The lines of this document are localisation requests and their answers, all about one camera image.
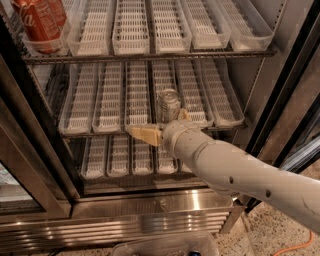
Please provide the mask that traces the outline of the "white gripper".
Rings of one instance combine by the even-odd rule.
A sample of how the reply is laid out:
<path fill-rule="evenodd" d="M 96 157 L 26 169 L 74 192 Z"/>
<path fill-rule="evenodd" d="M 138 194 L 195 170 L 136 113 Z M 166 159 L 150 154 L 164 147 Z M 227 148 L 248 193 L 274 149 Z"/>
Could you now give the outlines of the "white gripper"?
<path fill-rule="evenodd" d="M 127 132 L 152 146 L 161 144 L 162 135 L 163 145 L 173 157 L 200 157 L 214 152 L 214 140 L 195 123 L 189 122 L 191 117 L 186 109 L 179 111 L 178 119 L 167 124 L 163 133 L 156 125 L 130 126 Z"/>

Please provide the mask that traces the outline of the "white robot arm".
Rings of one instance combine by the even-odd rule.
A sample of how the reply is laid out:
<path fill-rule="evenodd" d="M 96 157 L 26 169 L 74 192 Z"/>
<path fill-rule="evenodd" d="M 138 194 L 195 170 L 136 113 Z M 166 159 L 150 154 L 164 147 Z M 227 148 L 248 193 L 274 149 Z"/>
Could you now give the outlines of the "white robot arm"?
<path fill-rule="evenodd" d="M 268 165 L 242 149 L 215 140 L 183 118 L 161 126 L 135 125 L 134 138 L 163 146 L 217 193 L 248 195 L 264 201 L 320 234 L 320 181 Z"/>

